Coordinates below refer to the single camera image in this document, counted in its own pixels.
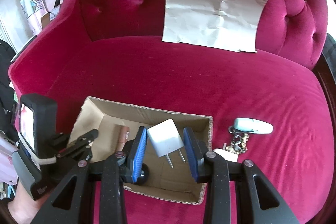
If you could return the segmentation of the person's left hand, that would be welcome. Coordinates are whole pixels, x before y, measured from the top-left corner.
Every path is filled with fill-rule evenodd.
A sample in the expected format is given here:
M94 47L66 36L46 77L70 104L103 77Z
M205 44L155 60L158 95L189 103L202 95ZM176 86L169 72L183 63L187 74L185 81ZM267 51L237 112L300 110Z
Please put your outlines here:
M16 196L8 203L9 213L18 224L31 223L49 196L50 193L47 193L42 198L35 201L19 181L17 184Z

